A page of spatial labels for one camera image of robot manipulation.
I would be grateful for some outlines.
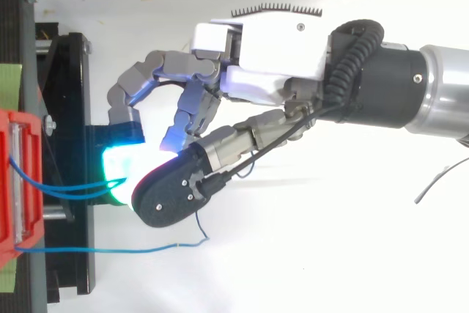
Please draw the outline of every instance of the white background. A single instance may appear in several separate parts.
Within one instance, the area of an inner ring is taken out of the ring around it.
[[[324,8],[331,28],[381,22],[385,40],[469,49],[467,0],[39,0],[37,21],[92,42],[92,122],[107,123],[106,93],[154,49],[180,50],[197,22],[234,7],[291,1]],[[164,87],[139,109],[158,146],[180,91]],[[263,108],[223,102],[211,128]],[[319,122],[234,180],[200,212],[211,240],[157,254],[96,256],[89,296],[61,290],[50,312],[467,312],[468,155],[455,141]],[[194,218],[146,227],[126,207],[95,208],[96,246],[149,248],[196,242]]]

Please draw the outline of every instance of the glowing cyan light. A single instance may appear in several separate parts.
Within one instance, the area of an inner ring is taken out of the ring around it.
[[[103,168],[106,180],[126,177],[127,181],[111,190],[112,196],[124,205],[132,207],[132,193],[140,180],[177,154],[159,150],[146,143],[108,147],[103,152]]]

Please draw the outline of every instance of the metal rod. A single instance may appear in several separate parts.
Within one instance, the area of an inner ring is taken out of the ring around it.
[[[51,40],[37,40],[36,41],[36,55],[47,55],[51,47]]]
[[[66,219],[64,208],[61,205],[44,206],[44,220],[62,220]]]

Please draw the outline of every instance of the black cable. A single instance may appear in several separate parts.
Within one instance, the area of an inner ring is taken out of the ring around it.
[[[426,193],[430,190],[430,188],[433,187],[433,185],[443,176],[445,176],[446,174],[448,174],[452,169],[454,169],[456,166],[464,163],[465,161],[469,161],[469,158],[466,158],[466,159],[462,159],[459,163],[456,163],[454,164],[451,168],[447,168],[447,170],[443,170],[441,173],[439,173],[437,176],[435,176],[435,178],[433,179],[433,181],[422,191],[421,194],[418,195],[418,197],[416,198],[416,200],[414,201],[416,203],[416,205],[424,198],[424,196],[426,195]]]
[[[378,22],[372,20],[355,20],[344,23],[333,32],[346,34],[361,32],[360,37],[350,49],[347,49],[334,67],[324,87],[325,101],[344,104],[363,64],[383,41],[384,29]]]
[[[160,82],[158,85],[157,85],[157,88],[158,87],[162,87],[162,86],[168,86],[170,84],[173,84],[175,86],[179,86],[181,88],[185,88],[185,82],[179,82],[179,81],[163,81],[163,82]]]
[[[316,119],[324,114],[327,114],[331,111],[340,109],[342,107],[342,104],[338,104],[335,106],[331,106],[329,108],[322,108],[318,111],[315,111],[311,113],[310,115],[305,116],[302,118],[300,121],[298,121],[296,124],[293,125],[292,128],[290,128],[286,133],[269,143],[266,147],[262,148],[259,152],[256,154],[252,155],[250,158],[246,159],[242,163],[238,164],[235,166],[233,169],[224,172],[222,174],[223,181],[230,181],[233,176],[235,176],[238,172],[243,170],[245,167],[249,166],[249,164],[254,163],[255,161],[258,161],[261,157],[269,153],[271,150],[276,148],[280,143],[286,141],[289,137],[291,137],[295,132],[303,128],[306,124],[308,124],[310,121],[313,119]]]
[[[249,169],[248,173],[246,175],[240,175],[240,173],[238,172],[236,174],[236,176],[238,176],[240,179],[245,179],[247,178],[251,173],[252,171],[254,170],[254,165],[256,164],[256,161],[253,161],[252,164],[251,164],[251,168]]]

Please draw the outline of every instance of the red clip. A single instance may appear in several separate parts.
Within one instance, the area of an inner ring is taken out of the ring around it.
[[[23,181],[19,220],[18,212],[15,211],[12,175],[16,172],[9,162],[12,126],[20,127],[18,134],[21,145],[20,167],[34,181],[39,183],[43,181],[41,120],[31,114],[0,110],[0,268],[10,259],[20,255],[20,252],[15,251],[15,246],[31,248],[44,235],[41,191]],[[15,232],[15,221],[22,222],[21,240],[18,240]]]

